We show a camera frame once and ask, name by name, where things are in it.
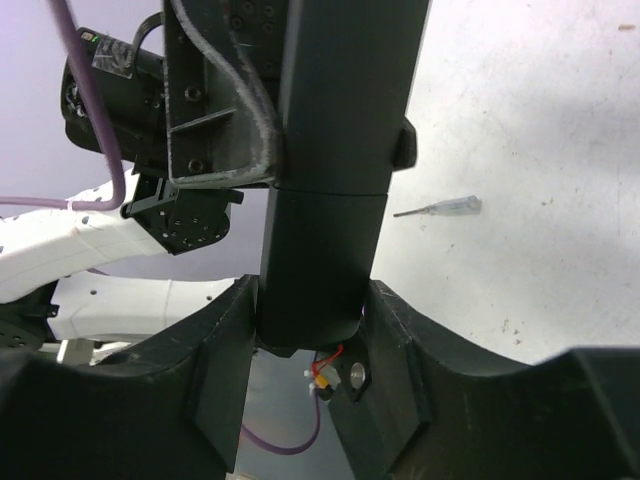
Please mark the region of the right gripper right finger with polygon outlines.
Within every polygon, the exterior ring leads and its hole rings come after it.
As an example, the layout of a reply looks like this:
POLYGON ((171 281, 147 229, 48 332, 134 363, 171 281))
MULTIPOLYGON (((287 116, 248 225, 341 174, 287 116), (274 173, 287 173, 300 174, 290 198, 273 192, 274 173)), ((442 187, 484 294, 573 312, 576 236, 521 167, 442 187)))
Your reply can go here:
POLYGON ((380 281, 342 356, 331 419, 358 479, 635 479, 639 352, 579 347, 535 365, 420 314, 380 281))

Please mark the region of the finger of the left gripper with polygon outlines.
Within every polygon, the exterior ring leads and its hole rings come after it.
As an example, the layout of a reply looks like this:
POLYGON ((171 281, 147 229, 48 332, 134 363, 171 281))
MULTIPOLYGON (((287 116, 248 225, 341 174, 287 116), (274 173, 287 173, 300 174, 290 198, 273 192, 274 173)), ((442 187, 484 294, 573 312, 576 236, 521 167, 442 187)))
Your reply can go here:
POLYGON ((166 1, 164 79, 168 176, 178 189, 270 183, 280 162, 278 90, 238 54, 222 1, 166 1))

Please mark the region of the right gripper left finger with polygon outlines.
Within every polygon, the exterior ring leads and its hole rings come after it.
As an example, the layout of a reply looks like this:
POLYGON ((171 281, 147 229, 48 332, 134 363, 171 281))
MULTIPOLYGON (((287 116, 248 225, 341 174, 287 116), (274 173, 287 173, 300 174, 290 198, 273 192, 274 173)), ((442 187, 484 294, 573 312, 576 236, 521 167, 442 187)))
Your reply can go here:
POLYGON ((256 281, 95 366, 1 357, 5 479, 222 479, 236 465, 256 281))

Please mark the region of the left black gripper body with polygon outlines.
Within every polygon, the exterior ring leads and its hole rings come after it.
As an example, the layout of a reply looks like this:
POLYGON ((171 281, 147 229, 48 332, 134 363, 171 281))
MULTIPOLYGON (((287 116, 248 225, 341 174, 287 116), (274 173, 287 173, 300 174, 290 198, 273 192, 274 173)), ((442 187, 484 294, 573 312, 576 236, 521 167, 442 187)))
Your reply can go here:
POLYGON ((244 81, 249 70, 266 90, 279 90, 290 2, 287 0, 222 1, 225 20, 238 54, 234 67, 244 81))

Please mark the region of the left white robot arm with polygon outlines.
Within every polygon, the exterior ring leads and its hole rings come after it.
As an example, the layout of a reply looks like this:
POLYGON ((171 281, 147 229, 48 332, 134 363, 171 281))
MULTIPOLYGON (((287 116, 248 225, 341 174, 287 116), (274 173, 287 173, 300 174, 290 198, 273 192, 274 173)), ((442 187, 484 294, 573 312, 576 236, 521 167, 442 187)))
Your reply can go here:
POLYGON ((287 8, 166 1, 132 42, 77 27, 50 5, 68 51, 68 138, 103 154, 110 181, 65 200, 30 199, 1 223, 1 346, 137 342, 205 306, 227 280, 125 279, 99 268, 221 241, 230 211, 266 186, 281 132, 254 51, 278 57, 287 8))

